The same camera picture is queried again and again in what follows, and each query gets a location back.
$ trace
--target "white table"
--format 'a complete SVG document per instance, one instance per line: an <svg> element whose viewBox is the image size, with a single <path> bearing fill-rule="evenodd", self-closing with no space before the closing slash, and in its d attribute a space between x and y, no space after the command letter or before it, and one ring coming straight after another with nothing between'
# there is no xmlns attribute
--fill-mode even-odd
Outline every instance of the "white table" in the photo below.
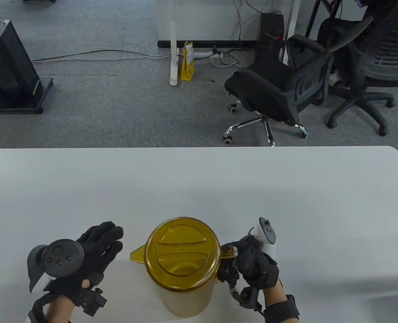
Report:
<svg viewBox="0 0 398 323"><path fill-rule="evenodd" d="M129 255L177 216L205 221L222 243L259 216L270 219L302 323L377 322L370 304L398 295L393 148L0 149L0 322L23 322L37 298L27 290L34 246L77 238L104 220L124 226L125 249L101 284L105 308L94 318L78 310L73 322L262 322L226 284L200 316L168 314Z"/></svg>

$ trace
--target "black office chair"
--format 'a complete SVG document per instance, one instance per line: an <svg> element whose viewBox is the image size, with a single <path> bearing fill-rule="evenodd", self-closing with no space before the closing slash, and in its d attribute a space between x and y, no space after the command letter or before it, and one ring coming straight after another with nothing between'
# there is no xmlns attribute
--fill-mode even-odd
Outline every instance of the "black office chair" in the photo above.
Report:
<svg viewBox="0 0 398 323"><path fill-rule="evenodd" d="M344 30L336 28L340 34ZM366 92L367 87L398 87L398 4L389 12L359 45L348 45L351 57L351 76L344 80L350 89L331 86L329 92L346 101L330 116L327 126L335 128L336 119L352 106L359 106L380 125L379 135L388 134L387 122L370 101L386 100L395 106L391 94Z"/></svg>
<svg viewBox="0 0 398 323"><path fill-rule="evenodd" d="M301 35L294 35L287 41L290 66L277 59L263 59L236 71L226 82L229 94L239 99L238 103L257 117L231 126L223 135L226 144L232 143L230 135L235 129L261 121L268 135L268 146L275 147L269 119L297 127L301 138L308 130L299 123L299 112L310 103L320 105L328 93L329 73L333 64L331 53L355 39L371 23L372 18L361 21L339 38L332 48L325 49L318 43ZM305 61L305 55L311 55ZM230 105L231 112L236 110Z"/></svg>

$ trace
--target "pitcher lid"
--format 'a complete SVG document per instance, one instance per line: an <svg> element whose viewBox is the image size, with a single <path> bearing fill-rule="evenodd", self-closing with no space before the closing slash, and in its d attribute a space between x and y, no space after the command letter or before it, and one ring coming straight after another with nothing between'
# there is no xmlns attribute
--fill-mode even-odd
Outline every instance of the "pitcher lid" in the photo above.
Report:
<svg viewBox="0 0 398 323"><path fill-rule="evenodd" d="M213 278L221 249L215 233L192 217L159 225L147 240L145 266L161 287L177 292L197 289Z"/></svg>

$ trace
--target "pitcher handle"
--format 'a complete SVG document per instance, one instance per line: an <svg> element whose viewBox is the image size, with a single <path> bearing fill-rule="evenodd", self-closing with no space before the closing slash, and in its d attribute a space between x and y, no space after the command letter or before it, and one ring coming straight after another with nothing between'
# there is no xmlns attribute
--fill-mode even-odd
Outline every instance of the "pitcher handle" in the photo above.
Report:
<svg viewBox="0 0 398 323"><path fill-rule="evenodd" d="M222 259L236 258L238 256L238 248L235 246L222 246Z"/></svg>

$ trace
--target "yellow bag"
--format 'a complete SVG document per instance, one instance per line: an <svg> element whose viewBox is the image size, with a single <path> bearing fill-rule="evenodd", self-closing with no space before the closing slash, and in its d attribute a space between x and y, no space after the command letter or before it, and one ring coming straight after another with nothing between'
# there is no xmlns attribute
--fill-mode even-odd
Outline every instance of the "yellow bag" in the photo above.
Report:
<svg viewBox="0 0 398 323"><path fill-rule="evenodd" d="M193 43L186 41L184 44L184 60L183 67L181 69L181 80L191 81L194 72Z"/></svg>

